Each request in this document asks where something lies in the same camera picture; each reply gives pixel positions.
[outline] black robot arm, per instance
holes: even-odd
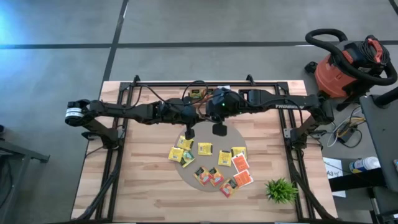
[[[99,116],[114,118],[134,119],[142,124],[184,124],[187,127],[185,135],[188,139],[194,137],[195,133],[191,128],[193,125],[204,119],[199,118],[193,105],[187,105],[185,98],[171,98],[165,102],[157,101],[137,106],[117,105],[103,103],[98,100],[79,100],[68,103],[65,122],[70,126],[83,126],[89,132],[82,135],[90,139],[90,136],[99,136],[107,149],[114,149],[119,146],[119,133],[117,129],[107,128],[95,120]]]
[[[311,116],[299,128],[288,130],[292,147],[303,149],[306,147],[307,136],[322,124],[333,121],[333,110],[328,101],[316,95],[292,96],[273,95],[265,90],[239,90],[238,93],[217,89],[206,104],[206,114],[203,117],[196,113],[195,107],[188,103],[189,97],[181,100],[171,98],[164,102],[156,101],[137,106],[103,103],[98,100],[79,100],[68,103],[65,122],[70,126],[83,126],[89,132],[82,135],[97,135],[101,138],[105,148],[113,149],[119,146],[119,133],[116,129],[107,128],[95,120],[99,116],[134,119],[142,124],[184,124],[187,127],[185,137],[195,136],[192,127],[202,121],[210,120],[215,123],[213,133],[226,135],[225,118],[243,113],[260,113],[269,109],[307,110]]]
[[[217,89],[213,99],[206,105],[206,114],[216,123],[213,133],[226,135],[226,126],[222,125],[225,118],[243,113],[259,113],[269,109],[300,110],[302,125],[285,131],[285,137],[290,139],[292,147],[306,148],[307,136],[319,125],[330,124],[334,120],[333,109],[329,101],[321,96],[273,95],[265,90],[239,90],[238,93]],[[311,116],[304,122],[302,110],[310,112]]]

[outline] circular platform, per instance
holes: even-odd
[[[224,176],[224,179],[231,178],[233,175],[238,172],[235,169],[234,164],[231,164],[231,167],[228,166],[219,166],[218,165],[218,154],[220,150],[230,151],[232,147],[242,146],[246,147],[246,143],[244,139],[239,133],[239,131],[234,128],[230,124],[225,124],[227,126],[227,135],[224,137],[214,135],[212,133],[213,123],[210,122],[201,122],[196,124],[193,129],[195,130],[195,137],[193,138],[193,146],[191,152],[195,157],[195,160],[183,168],[180,163],[175,163],[175,169],[180,174],[181,178],[192,187],[202,190],[205,192],[215,192],[219,190],[221,184],[218,184],[216,187],[213,187],[210,182],[208,182],[205,186],[202,186],[198,180],[196,180],[193,175],[196,170],[198,170],[201,166],[206,167],[208,170],[216,167]],[[178,143],[178,140],[181,135],[184,135],[185,130],[183,130],[180,135],[177,136],[175,140],[175,146]],[[198,155],[198,142],[210,142],[213,144],[213,155],[211,156],[199,156]]]

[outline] gray floor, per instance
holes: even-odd
[[[122,0],[0,1],[0,44],[111,43]],[[130,0],[120,42],[304,41],[317,28],[334,27],[349,39],[374,34],[398,40],[398,16],[387,0]],[[398,46],[387,46],[398,66]],[[33,162],[14,210],[15,223],[70,217],[87,141],[63,119],[67,101],[97,99],[109,49],[0,50],[0,123],[6,139],[51,154]],[[326,55],[315,47],[118,49],[110,80],[305,80],[303,66]],[[391,87],[373,88],[382,93]],[[336,122],[353,107],[337,113]],[[324,156],[375,155],[366,125],[355,149],[336,144]],[[361,195],[352,192],[350,195]],[[340,218],[370,222],[366,202],[336,199]]]

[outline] small potted plant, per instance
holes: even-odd
[[[272,199],[275,203],[293,203],[297,192],[299,192],[292,183],[287,182],[284,178],[268,181],[266,187],[268,200]]]

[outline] wooden tabletop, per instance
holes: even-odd
[[[291,95],[306,95],[304,82],[286,81]],[[116,103],[120,82],[104,82],[101,99]],[[256,87],[274,93],[271,87]],[[153,87],[164,99],[181,97],[184,87]],[[137,100],[138,88],[132,102]],[[158,101],[143,88],[139,103]],[[304,119],[309,113],[303,111]],[[112,118],[97,118],[111,127]],[[294,222],[297,214],[294,205],[279,205],[268,201],[265,183],[281,177],[290,180],[285,147],[277,110],[265,113],[242,114],[228,122],[242,134],[248,147],[249,171],[254,182],[240,188],[232,197],[221,192],[202,192],[185,183],[174,162],[167,159],[181,125],[155,124],[147,126],[130,120],[124,147],[123,163],[114,212],[115,222]],[[92,141],[90,152],[101,146]],[[317,145],[309,144],[304,150],[304,161],[310,188],[326,210],[337,217],[329,181]],[[98,193],[103,175],[106,150],[90,154],[83,171],[73,207],[72,218],[83,213]],[[104,215],[108,210],[110,191],[106,197]],[[303,193],[300,192],[304,217],[308,217]]]

